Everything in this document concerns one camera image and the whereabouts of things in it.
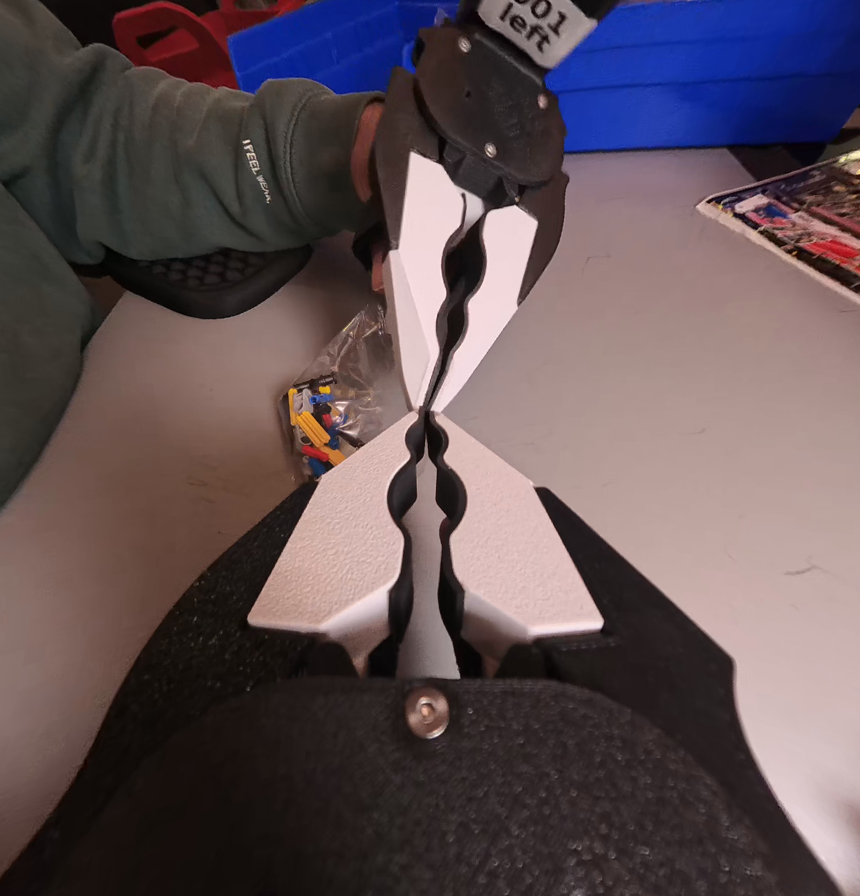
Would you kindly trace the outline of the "person's left hand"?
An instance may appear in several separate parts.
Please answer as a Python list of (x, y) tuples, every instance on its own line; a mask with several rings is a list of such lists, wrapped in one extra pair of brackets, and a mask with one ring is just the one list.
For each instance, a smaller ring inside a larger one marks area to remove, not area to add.
[(353, 241), (353, 254), (370, 274), (371, 289), (384, 294), (383, 266), (389, 252), (389, 234), (381, 203), (375, 198), (378, 187), (375, 141), (384, 111), (382, 101), (368, 104), (357, 125), (351, 156), (351, 176), (359, 201), (368, 208), (371, 220)]

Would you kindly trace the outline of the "blue plastic bin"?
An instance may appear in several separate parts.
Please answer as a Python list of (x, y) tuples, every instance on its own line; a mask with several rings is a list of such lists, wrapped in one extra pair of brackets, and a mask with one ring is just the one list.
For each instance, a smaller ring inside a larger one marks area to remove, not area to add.
[(293, 78), (338, 94), (383, 91), (394, 68), (413, 71), (419, 30), (457, 12), (445, 1), (315, 2), (235, 33), (228, 52), (243, 91)]
[(568, 152), (828, 142), (860, 105), (860, 1), (621, 4), (546, 83)]

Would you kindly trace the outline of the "clear bag of lego pieces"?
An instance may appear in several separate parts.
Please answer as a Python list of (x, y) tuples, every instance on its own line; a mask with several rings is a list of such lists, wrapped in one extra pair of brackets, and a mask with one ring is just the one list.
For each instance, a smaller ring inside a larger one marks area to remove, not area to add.
[(408, 411), (382, 305), (369, 303), (334, 335), (279, 399), (298, 476), (314, 481)]

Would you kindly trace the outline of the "lego instruction booklet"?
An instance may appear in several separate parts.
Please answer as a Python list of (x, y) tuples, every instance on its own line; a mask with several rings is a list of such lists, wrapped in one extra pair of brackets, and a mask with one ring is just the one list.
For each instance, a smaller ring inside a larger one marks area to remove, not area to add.
[(860, 147), (708, 196), (697, 210), (860, 307)]

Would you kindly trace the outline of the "person's left forearm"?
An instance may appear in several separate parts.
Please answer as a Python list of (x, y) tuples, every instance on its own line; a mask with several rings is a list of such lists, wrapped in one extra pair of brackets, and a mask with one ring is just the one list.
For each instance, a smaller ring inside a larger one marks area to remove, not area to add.
[(381, 108), (302, 79), (189, 83), (81, 47), (37, 2), (0, 2), (0, 264), (269, 251), (370, 227), (352, 157)]

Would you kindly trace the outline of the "red felt tote bag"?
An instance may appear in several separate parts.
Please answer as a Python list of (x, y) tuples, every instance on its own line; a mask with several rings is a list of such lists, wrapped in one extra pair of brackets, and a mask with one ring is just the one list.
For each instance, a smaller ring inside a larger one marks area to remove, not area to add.
[(201, 16), (172, 2), (151, 2), (117, 13), (117, 48), (136, 66), (160, 69), (188, 82), (237, 90), (228, 39), (304, 6), (303, 1), (220, 1)]

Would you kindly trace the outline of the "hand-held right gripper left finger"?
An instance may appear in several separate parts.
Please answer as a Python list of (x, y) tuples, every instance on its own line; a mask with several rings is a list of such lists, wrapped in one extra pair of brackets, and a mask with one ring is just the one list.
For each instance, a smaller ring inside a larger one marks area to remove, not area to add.
[(422, 414), (409, 412), (325, 474), (247, 622), (343, 648), (357, 672), (393, 674), (413, 611), (412, 542)]

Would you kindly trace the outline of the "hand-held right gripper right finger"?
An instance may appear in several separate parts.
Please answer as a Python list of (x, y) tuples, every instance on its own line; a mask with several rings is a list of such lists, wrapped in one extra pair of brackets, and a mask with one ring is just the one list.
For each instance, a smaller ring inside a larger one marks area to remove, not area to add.
[(442, 414), (428, 416), (440, 525), (440, 617), (462, 678), (508, 651), (603, 630), (603, 617), (530, 479)]

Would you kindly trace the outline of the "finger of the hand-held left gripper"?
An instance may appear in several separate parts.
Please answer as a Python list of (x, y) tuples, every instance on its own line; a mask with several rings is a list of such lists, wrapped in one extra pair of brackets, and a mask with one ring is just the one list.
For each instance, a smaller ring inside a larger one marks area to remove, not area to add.
[(482, 268), (477, 285), (458, 307), (458, 341), (447, 353), (429, 405), (434, 412), (442, 412), (459, 394), (516, 313), (536, 229), (536, 219), (520, 207), (491, 210), (481, 219)]
[(423, 407), (433, 394), (450, 311), (447, 256), (482, 210), (482, 201), (455, 185), (441, 164), (410, 152), (399, 235), (382, 273), (408, 408)]

